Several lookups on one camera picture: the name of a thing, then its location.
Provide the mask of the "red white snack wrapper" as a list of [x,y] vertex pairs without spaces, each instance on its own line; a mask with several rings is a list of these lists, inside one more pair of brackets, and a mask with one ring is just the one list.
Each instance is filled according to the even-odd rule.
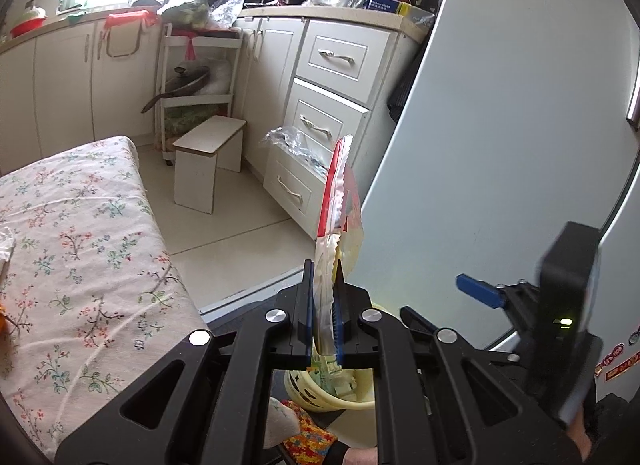
[[335,355],[332,308],[333,286],[341,257],[349,272],[354,268],[362,242],[358,187],[349,163],[354,136],[337,141],[326,172],[314,251],[314,349],[319,355]]

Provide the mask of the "yellow plastic trash bin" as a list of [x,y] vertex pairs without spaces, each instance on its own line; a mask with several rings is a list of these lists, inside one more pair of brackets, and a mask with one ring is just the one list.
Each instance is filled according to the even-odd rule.
[[306,411],[368,411],[375,406],[371,369],[343,369],[335,355],[326,357],[315,350],[306,370],[284,372],[283,385],[290,399]]

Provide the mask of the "colorful patterned slipper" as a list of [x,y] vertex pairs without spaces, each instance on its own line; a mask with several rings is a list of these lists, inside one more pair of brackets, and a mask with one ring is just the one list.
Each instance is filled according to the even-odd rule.
[[311,416],[291,400],[283,405],[296,416],[299,432],[281,443],[294,464],[323,464],[338,439],[332,433],[320,428]]

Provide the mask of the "clear plastic bag in drawer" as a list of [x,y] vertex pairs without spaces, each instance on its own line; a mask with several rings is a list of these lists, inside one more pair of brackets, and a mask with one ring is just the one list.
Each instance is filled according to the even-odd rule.
[[304,162],[310,170],[326,177],[329,170],[331,152],[307,137],[294,126],[280,126],[269,130],[259,141],[262,148],[276,146],[299,162]]

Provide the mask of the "white refrigerator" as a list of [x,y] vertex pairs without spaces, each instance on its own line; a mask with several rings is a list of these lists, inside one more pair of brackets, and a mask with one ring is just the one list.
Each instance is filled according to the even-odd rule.
[[567,222],[600,232],[597,391],[639,387],[639,25],[624,0],[443,0],[364,201],[352,283],[472,345],[506,316],[457,289],[535,281]]

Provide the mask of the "small white wooden stool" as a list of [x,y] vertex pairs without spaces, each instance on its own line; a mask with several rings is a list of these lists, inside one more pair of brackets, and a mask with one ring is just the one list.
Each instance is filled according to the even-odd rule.
[[212,214],[218,168],[239,173],[246,121],[214,115],[174,142],[174,201]]

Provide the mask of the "floral tablecloth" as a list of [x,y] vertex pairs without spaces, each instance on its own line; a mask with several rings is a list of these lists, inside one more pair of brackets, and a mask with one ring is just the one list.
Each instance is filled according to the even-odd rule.
[[1,179],[1,393],[45,459],[203,320],[117,136]]

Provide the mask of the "white drawer cabinet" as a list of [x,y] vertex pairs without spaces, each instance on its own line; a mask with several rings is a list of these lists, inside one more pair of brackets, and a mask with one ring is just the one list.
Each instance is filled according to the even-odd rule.
[[395,122],[386,101],[418,50],[404,32],[312,20],[302,43],[283,126],[308,150],[269,150],[265,189],[315,237],[326,172],[337,141],[350,135],[349,164],[367,196]]

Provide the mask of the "white rolling storage rack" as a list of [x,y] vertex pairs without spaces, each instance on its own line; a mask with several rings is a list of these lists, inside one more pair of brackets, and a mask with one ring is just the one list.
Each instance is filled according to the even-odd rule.
[[205,110],[231,111],[242,40],[236,29],[191,31],[168,23],[160,33],[153,104],[157,149],[175,162],[172,143],[195,127]]

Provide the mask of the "black frying pan on rack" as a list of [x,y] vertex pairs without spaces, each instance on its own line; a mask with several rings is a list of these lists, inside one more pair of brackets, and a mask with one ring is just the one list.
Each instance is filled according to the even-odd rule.
[[165,89],[145,104],[141,110],[142,114],[149,112],[162,99],[195,95],[208,84],[210,78],[208,66],[197,66],[193,69],[176,66],[175,72],[176,75],[165,84]]

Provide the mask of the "blue box on counter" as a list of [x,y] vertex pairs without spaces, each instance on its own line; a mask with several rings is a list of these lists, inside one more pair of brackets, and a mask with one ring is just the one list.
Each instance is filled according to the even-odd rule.
[[368,0],[367,10],[386,12],[386,14],[398,14],[401,2],[398,0]]

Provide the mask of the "green vegetables bag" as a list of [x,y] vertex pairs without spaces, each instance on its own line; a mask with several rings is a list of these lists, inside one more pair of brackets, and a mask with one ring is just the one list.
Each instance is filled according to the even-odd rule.
[[160,13],[165,24],[171,24],[175,29],[204,30],[209,19],[207,0],[190,0],[177,6],[167,7]]

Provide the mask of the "white base cabinets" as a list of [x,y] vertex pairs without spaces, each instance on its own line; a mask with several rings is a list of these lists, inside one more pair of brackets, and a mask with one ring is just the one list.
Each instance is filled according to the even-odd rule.
[[101,28],[99,21],[63,26],[2,51],[2,174],[113,136],[150,144],[158,128],[149,102],[168,108],[230,102],[197,92],[155,100],[160,28],[143,32],[129,57],[107,55]]

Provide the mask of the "red bag hanging holder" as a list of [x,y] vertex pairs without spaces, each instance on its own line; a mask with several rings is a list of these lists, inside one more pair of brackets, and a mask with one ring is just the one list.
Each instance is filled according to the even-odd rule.
[[134,55],[142,35],[159,21],[157,13],[147,9],[109,14],[103,27],[105,53],[110,58]]

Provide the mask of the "red bowl with cover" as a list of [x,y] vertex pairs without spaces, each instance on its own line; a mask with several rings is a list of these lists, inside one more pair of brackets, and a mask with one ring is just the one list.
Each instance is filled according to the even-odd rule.
[[30,31],[41,28],[46,20],[46,10],[38,6],[30,6],[20,15],[14,27],[10,29],[10,35],[12,38],[20,37]]

